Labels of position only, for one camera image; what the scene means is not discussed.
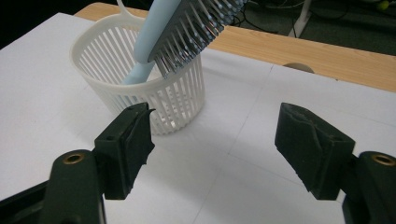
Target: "hairbrush bristles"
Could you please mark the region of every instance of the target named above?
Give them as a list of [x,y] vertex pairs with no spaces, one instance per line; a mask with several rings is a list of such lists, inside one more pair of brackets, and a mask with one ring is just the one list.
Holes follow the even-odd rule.
[[162,75],[176,73],[209,45],[247,0],[181,0],[150,53]]

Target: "light blue hairbrush handle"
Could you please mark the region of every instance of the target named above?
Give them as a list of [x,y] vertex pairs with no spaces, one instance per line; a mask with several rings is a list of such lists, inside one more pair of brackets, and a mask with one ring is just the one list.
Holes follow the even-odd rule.
[[166,24],[174,14],[181,0],[155,0],[139,32],[134,46],[136,65],[122,81],[123,85],[146,82],[155,62],[149,62],[149,55],[154,49]]
[[149,74],[154,67],[155,62],[151,63],[136,63],[132,71],[122,81],[122,85],[133,85],[146,82]]

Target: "wooden table edge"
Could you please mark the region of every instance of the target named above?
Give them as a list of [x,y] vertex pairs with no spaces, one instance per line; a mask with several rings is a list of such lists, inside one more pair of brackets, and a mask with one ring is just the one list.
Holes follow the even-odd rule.
[[[148,14],[135,8],[128,10],[139,17]],[[98,21],[119,12],[118,6],[97,2],[84,7],[75,16]],[[302,63],[317,75],[396,92],[396,57],[391,55],[232,26],[226,27],[209,47],[278,65]]]

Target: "white plastic basket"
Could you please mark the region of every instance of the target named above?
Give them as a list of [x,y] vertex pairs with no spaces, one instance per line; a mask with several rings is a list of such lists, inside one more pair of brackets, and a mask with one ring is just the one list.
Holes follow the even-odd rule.
[[121,85],[134,66],[134,42],[144,19],[129,13],[118,0],[120,14],[99,20],[71,48],[73,65],[116,116],[125,107],[148,102],[151,132],[166,134],[186,126],[201,110],[205,87],[198,55],[177,74],[163,79],[157,66],[148,81]]

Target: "white table surface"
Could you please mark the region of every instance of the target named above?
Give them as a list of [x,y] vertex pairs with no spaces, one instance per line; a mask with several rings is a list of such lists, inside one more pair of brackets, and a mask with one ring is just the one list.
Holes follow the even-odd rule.
[[[0,50],[0,200],[48,179],[52,162],[114,117],[69,60],[92,21],[57,14]],[[355,155],[396,155],[396,94],[206,49],[205,105],[156,145],[114,223],[344,223],[341,193],[319,202],[274,145],[281,102],[352,137]]]

